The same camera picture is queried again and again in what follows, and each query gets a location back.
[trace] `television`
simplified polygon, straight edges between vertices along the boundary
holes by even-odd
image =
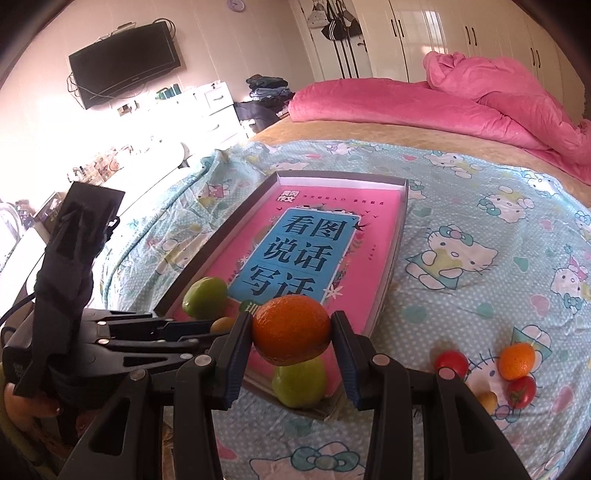
[[[181,63],[161,21],[97,41],[69,57],[73,85],[85,109],[160,77]]]

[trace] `tray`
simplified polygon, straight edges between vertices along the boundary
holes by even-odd
[[[155,311],[190,320],[181,302],[207,276],[228,283],[228,315],[305,294],[329,313],[344,310],[356,333],[371,336],[384,306],[406,216],[408,181],[334,171],[279,171],[266,179],[189,262]],[[332,347],[323,354],[325,398],[298,413],[337,415],[342,380]],[[274,366],[252,349],[243,386],[279,404]]]

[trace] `cable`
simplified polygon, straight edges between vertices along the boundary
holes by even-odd
[[[168,28],[168,31],[170,32],[170,36],[172,37],[172,39],[174,40],[174,37],[177,36],[177,26],[174,24],[174,22],[168,18],[157,18],[156,20],[154,20],[152,23],[155,24],[156,22],[159,22],[161,20],[164,20],[165,22],[169,22],[170,26]]]
[[[88,88],[84,88],[84,87],[81,87],[80,85],[75,84],[74,80],[73,80],[73,73],[70,73],[66,79],[66,86],[68,88],[68,92],[70,92],[72,94],[72,96],[76,99],[76,102],[78,102],[78,105],[80,105],[82,108],[84,108],[84,105],[82,105],[82,103],[80,103],[80,101],[78,100],[78,98],[80,98],[80,93],[77,91],[77,89],[84,90],[85,92],[88,92],[91,95],[101,97],[101,98],[129,100],[130,98],[135,98],[138,95],[141,95],[144,92],[146,84],[147,84],[147,82],[144,82],[142,84],[142,89],[138,93],[134,93],[133,95],[131,95],[129,97],[120,97],[120,96],[102,95],[100,93],[95,93],[95,92],[92,92],[91,90],[89,90]]]
[[[8,309],[8,311],[2,315],[2,318],[0,318],[0,325],[4,325],[4,323],[17,311],[19,311],[21,308],[23,308],[27,303],[29,303],[32,299],[35,298],[35,292],[31,293],[29,296],[23,298],[22,300],[20,300],[19,302],[15,303],[12,307],[10,307],[10,309]],[[6,342],[4,341],[4,337],[7,333],[14,333],[16,332],[16,328],[13,327],[9,327],[9,326],[5,326],[2,328],[2,330],[0,330],[0,343],[2,345],[2,348],[4,348],[4,346],[6,345]]]

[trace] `dresser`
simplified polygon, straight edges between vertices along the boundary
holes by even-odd
[[[242,140],[242,128],[225,82],[191,88],[149,109],[146,129],[155,139],[183,143],[186,157],[225,150]]]

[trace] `light blue bed sheet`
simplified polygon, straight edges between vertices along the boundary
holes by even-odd
[[[217,151],[143,219],[121,225],[102,254],[102,298],[152,309],[234,209],[277,170],[339,170],[410,179],[404,238],[372,338],[409,368],[459,348],[467,383],[499,398],[493,414],[535,480],[553,479],[591,424],[591,216],[549,176],[453,153],[360,141],[260,143]],[[500,351],[537,351],[534,402],[513,411],[496,369]],[[228,480],[361,478],[371,413],[348,406],[322,423],[242,391],[215,423]],[[417,413],[415,423],[420,427]],[[415,477],[423,475],[421,429]],[[396,459],[392,458],[395,471]]]

